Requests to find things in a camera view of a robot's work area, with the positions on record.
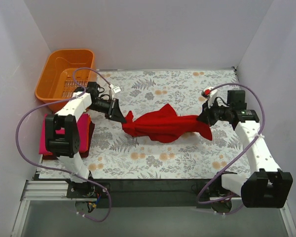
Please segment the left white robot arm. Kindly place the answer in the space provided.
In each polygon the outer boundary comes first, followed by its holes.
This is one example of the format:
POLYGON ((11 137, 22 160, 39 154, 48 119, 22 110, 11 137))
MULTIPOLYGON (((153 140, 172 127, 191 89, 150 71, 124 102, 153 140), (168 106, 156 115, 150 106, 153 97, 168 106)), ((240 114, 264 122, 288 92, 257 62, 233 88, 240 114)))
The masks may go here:
POLYGON ((109 98, 103 99, 102 90, 96 82, 89 82, 86 90, 77 87, 72 99, 58 112, 45 117, 45 147, 70 172, 70 180, 80 183, 78 191, 83 197, 91 197, 95 185, 88 181, 90 171, 84 165, 79 154, 80 136, 77 122, 88 109, 105 115, 105 118, 126 123, 119 108, 119 100, 114 98, 120 92, 119 86, 109 85, 109 98))

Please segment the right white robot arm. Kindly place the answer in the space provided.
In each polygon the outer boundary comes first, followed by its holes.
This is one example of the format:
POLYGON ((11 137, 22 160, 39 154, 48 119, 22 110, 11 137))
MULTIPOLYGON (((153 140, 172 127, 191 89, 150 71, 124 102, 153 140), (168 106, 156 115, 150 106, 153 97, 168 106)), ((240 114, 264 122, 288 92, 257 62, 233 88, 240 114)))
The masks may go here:
POLYGON ((203 90, 207 101, 202 106, 199 121, 214 125, 227 121, 239 137, 250 166, 250 177, 243 178, 231 171, 220 171, 212 186, 219 196, 227 193, 241 197, 248 208, 282 208, 293 184, 291 173, 284 172, 271 155, 261 132, 259 118, 254 110, 248 110, 245 91, 229 90, 227 104, 219 105, 217 90, 212 87, 203 90))

